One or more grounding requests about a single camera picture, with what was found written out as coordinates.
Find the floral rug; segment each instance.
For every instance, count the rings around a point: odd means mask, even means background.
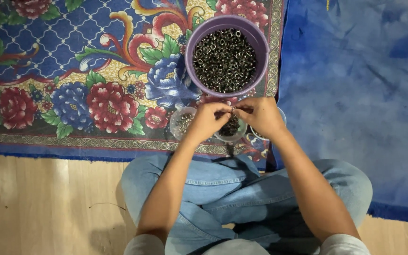
[[[183,54],[193,30],[223,14],[264,32],[268,72],[247,96],[275,95],[281,0],[0,1],[0,154],[129,161],[174,151],[173,112],[221,100],[191,82]],[[234,144],[212,137],[196,154],[245,153],[263,167],[268,148],[247,133]]]

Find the leg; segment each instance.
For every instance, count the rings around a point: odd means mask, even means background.
[[[122,189],[128,211],[136,225],[144,201],[167,164],[167,157],[133,160],[122,175]],[[166,242],[166,254],[187,254],[223,239],[233,239],[231,229],[221,224],[199,205],[219,200],[258,178],[254,164],[246,157],[190,164],[179,216]]]
[[[372,198],[369,179],[343,161],[317,160],[314,164],[359,226]],[[203,209],[223,224],[242,223],[234,229],[238,238],[257,241],[269,250],[310,254],[319,246],[298,210],[285,169],[260,177]]]

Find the carpet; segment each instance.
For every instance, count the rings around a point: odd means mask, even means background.
[[[281,0],[13,0],[0,4],[0,154],[130,161],[174,151],[172,113],[219,99],[184,66],[186,42],[204,20],[237,14],[271,46],[268,72],[246,96],[275,95]],[[269,143],[203,142],[203,158],[248,154],[265,167]]]
[[[281,59],[278,106],[306,153],[357,166],[369,213],[408,221],[408,1],[289,1]]]

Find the blue carpet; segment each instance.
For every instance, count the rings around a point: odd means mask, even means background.
[[[290,1],[281,53],[278,106],[306,153],[359,167],[369,213],[408,221],[408,0]]]

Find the jeans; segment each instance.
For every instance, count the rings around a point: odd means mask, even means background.
[[[166,156],[136,158],[122,174],[125,202],[135,225],[167,161]],[[317,160],[314,165],[359,226],[372,198],[369,179],[343,161]],[[228,223],[235,223],[235,228],[222,227]],[[246,155],[212,163],[192,161],[165,253],[189,254],[235,238],[256,241],[271,254],[314,254],[320,245],[303,221],[285,169],[260,176]]]

